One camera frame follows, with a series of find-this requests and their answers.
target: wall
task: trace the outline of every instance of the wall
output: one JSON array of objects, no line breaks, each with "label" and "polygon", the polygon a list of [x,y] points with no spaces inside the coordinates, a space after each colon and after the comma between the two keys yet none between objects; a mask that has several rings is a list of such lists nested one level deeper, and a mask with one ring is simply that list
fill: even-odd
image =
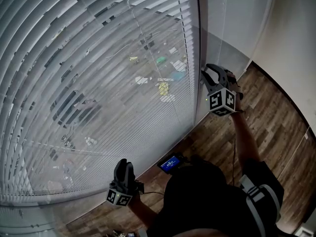
[{"label": "wall", "polygon": [[292,98],[316,133],[316,0],[275,0],[253,60]]},{"label": "wall", "polygon": [[[207,10],[205,61],[222,66],[239,78],[249,64],[272,0],[206,1],[207,8],[205,4],[201,5],[202,13]],[[209,111],[207,94],[205,85],[200,85],[196,122]]]},{"label": "wall", "polygon": [[316,232],[316,209],[313,211],[306,223],[303,224],[303,227],[312,231],[313,233]]}]

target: small screen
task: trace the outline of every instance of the small screen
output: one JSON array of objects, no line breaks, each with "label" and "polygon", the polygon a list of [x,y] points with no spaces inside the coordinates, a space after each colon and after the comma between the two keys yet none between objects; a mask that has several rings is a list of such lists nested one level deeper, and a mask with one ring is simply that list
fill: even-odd
[{"label": "small screen", "polygon": [[161,168],[168,172],[170,169],[175,167],[180,163],[179,159],[176,156],[171,157],[168,161],[166,161],[163,165],[161,165]]}]

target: floor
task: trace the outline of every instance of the floor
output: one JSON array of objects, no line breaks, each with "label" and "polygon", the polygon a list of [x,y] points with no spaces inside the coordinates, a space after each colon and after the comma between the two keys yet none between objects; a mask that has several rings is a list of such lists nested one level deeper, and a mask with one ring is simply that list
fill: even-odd
[{"label": "floor", "polygon": [[[287,98],[256,68],[250,66],[239,81],[245,98],[242,106],[255,136],[261,158],[285,189],[278,226],[293,232],[301,223],[316,187],[316,143]],[[229,117],[208,115],[173,151],[185,156],[199,154],[219,166],[227,182],[232,183],[234,127]],[[241,176],[236,163],[235,180]],[[145,191],[163,192],[170,176],[153,166],[139,180]],[[142,195],[142,201],[154,211],[163,206],[163,196]],[[131,232],[141,223],[128,208],[113,208],[104,203],[69,223],[65,236],[101,237],[112,229]]]}]

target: black cable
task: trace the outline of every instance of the black cable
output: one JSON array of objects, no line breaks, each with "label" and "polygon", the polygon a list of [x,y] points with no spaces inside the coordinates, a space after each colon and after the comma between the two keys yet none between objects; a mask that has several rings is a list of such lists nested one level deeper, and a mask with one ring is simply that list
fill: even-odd
[{"label": "black cable", "polygon": [[235,158],[236,158],[236,138],[234,142],[234,156],[233,156],[233,186],[235,186],[235,179],[234,179]]},{"label": "black cable", "polygon": [[164,196],[164,193],[160,193],[160,192],[144,192],[144,193],[140,193],[140,195],[142,195],[142,194],[150,194],[150,193],[157,193],[157,194],[160,194],[160,195]]}]

